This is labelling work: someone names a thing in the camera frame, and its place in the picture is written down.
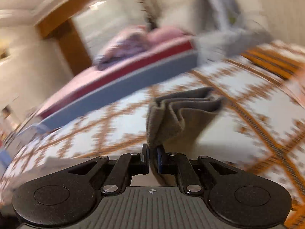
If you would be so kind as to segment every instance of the orange and white blanket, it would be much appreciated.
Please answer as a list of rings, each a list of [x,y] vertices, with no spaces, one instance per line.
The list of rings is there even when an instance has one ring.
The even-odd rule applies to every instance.
[[[289,228],[305,227],[305,109],[282,90],[283,80],[241,56],[203,65],[141,89],[77,118],[13,159],[0,181],[1,201],[10,201],[18,178],[46,163],[141,151],[149,101],[172,92],[212,86],[224,95],[224,111],[199,137],[189,158],[208,155],[284,186],[293,199]]]

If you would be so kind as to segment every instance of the metal pin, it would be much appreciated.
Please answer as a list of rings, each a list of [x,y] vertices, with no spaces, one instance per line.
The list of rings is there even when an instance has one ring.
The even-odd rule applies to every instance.
[[[105,192],[115,192],[118,190],[117,185],[109,184],[103,187],[103,190]]]

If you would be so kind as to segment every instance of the gray cloth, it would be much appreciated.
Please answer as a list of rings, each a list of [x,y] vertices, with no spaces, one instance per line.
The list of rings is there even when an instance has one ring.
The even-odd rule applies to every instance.
[[[242,13],[236,0],[196,0],[197,31],[229,30],[232,26],[244,27]]]
[[[266,30],[250,31],[232,28],[228,31],[201,33],[195,37],[200,63],[220,61],[263,43],[270,43],[272,36]]]
[[[151,101],[147,113],[147,144],[166,151],[191,147],[221,111],[224,98],[213,99],[210,87],[177,92]]]

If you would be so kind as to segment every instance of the ridged plastic surface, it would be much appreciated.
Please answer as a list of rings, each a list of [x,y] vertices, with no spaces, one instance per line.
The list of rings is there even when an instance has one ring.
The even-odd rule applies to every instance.
[[[19,229],[34,227],[23,225]],[[96,210],[67,229],[233,229],[215,217],[199,197],[178,187],[127,187],[105,197]],[[282,225],[274,229],[284,229]]]

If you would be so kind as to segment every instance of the folded towel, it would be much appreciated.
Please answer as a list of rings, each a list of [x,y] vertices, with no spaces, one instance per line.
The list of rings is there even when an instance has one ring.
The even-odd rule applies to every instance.
[[[149,104],[147,144],[163,145],[166,152],[190,150],[202,130],[221,111],[224,98],[213,99],[211,87],[155,98]]]

